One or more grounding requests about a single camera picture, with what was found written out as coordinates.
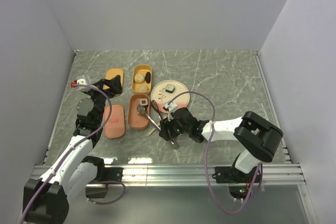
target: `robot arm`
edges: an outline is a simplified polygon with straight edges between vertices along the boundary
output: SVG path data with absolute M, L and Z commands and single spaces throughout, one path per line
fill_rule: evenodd
M 161 120 L 159 136 L 168 141 L 170 137 L 188 133 L 195 142 L 202 143 L 209 139 L 214 124 L 212 141 L 238 140 L 245 147 L 232 166 L 244 174 L 261 162 L 271 162 L 283 136 L 281 129 L 251 111 L 241 118 L 212 122 L 197 120 L 187 108 L 178 109 L 174 102 L 166 103 L 165 108 L 169 117 Z
M 71 83 L 71 86 L 75 87 L 73 84 L 90 86 L 91 80 L 88 76 L 81 76 Z M 92 180 L 106 180 L 103 159 L 87 155 L 97 144 L 102 133 L 101 122 L 107 98 L 97 89 L 103 91 L 108 98 L 113 98 L 115 94 L 122 92 L 120 76 L 112 80 L 101 79 L 92 86 L 95 89 L 76 87 L 90 98 L 84 98 L 77 104 L 76 129 L 67 148 L 39 180 L 30 179 L 25 185 L 23 208 L 25 209 L 30 200 L 36 197 L 25 216 L 28 222 L 63 223 L 69 211 L 69 203 L 86 184 Z M 92 136 L 78 144 L 89 135 Z

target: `gray marble table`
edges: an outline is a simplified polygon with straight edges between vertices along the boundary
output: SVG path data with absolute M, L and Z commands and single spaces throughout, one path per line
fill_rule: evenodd
M 123 93 L 112 99 L 121 103 L 125 118 L 133 91 L 131 89 L 133 68 L 149 64 L 153 69 L 152 86 L 163 80 L 177 80 L 189 90 L 207 95 L 215 104 L 216 120 L 228 120 L 252 110 L 270 122 L 274 122 L 270 105 L 252 51 L 230 50 L 164 50 L 164 51 L 78 51 L 72 65 L 70 80 L 88 74 L 93 81 L 104 77 L 110 68 L 124 70 Z M 52 164 L 68 145 L 75 129 L 76 104 L 86 95 L 66 88 L 60 115 L 52 136 L 46 164 Z M 200 119 L 211 118 L 210 105 L 202 97 L 191 95 L 188 105 L 192 114 Z M 157 119 L 152 110 L 151 115 Z M 107 139 L 103 134 L 90 155 L 102 157 L 114 164 L 153 163 L 202 163 L 205 144 L 198 144 L 186 135 L 178 138 L 180 148 L 173 150 L 155 131 L 151 136 L 144 131 L 129 128 L 119 139 Z M 238 141 L 223 140 L 211 144 L 210 163 L 232 163 L 243 150 Z M 281 148 L 274 162 L 284 162 Z

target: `plate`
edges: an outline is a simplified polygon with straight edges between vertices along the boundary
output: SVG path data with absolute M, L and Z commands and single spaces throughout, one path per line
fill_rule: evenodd
M 175 90 L 173 93 L 170 94 L 168 92 L 165 92 L 165 88 L 167 84 L 171 84 L 175 86 Z M 155 87 L 152 89 L 151 100 L 155 100 L 157 102 L 161 112 L 168 113 L 167 111 L 163 109 L 164 104 L 172 100 L 178 94 L 185 92 L 185 91 L 189 91 L 189 90 L 183 83 L 179 81 L 174 81 L 174 80 L 161 81 L 157 85 L 155 85 Z M 189 101 L 190 101 L 190 94 L 184 94 L 176 98 L 176 100 L 174 100 L 174 102 L 177 104 L 179 109 L 187 107 L 189 104 Z

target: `utensil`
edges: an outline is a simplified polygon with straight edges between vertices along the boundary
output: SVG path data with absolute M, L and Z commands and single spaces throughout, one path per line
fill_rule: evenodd
M 156 128 L 151 128 L 148 132 L 147 132 L 147 135 L 146 136 L 150 136 L 152 135 L 152 133 L 156 130 Z
M 137 106 L 137 111 L 140 115 L 143 115 L 145 118 L 148 119 L 148 121 L 158 130 L 161 131 L 161 128 L 159 126 L 157 126 L 157 124 L 154 122 L 153 119 L 151 119 L 151 117 L 147 114 L 146 109 L 141 106 L 140 104 Z
M 153 119 L 151 119 L 151 117 L 147 114 L 146 112 L 146 109 L 141 106 L 140 104 L 137 106 L 137 111 L 139 112 L 140 115 L 143 115 L 145 118 L 148 119 L 148 121 L 158 130 L 158 131 L 161 131 L 161 128 L 159 126 L 157 126 L 157 124 L 154 122 Z M 178 143 L 172 139 L 170 137 L 170 140 L 169 140 L 169 143 L 170 143 L 170 146 L 173 148 L 173 149 L 177 149 L 179 148 L 179 145 Z
M 159 114 L 160 120 L 163 120 L 163 116 L 162 116 L 162 114 L 160 112 L 158 103 L 155 100 L 152 100 L 151 101 L 151 106 L 152 106 L 153 110 L 155 110 L 157 112 L 157 114 Z

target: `white wall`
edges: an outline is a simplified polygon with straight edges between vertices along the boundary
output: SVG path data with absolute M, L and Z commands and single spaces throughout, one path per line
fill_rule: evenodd
M 336 0 L 288 0 L 261 63 L 320 223 L 336 223 Z
M 286 0 L 47 0 L 75 49 L 259 50 Z
M 45 0 L 0 6 L 0 222 L 9 224 L 43 160 L 74 53 Z

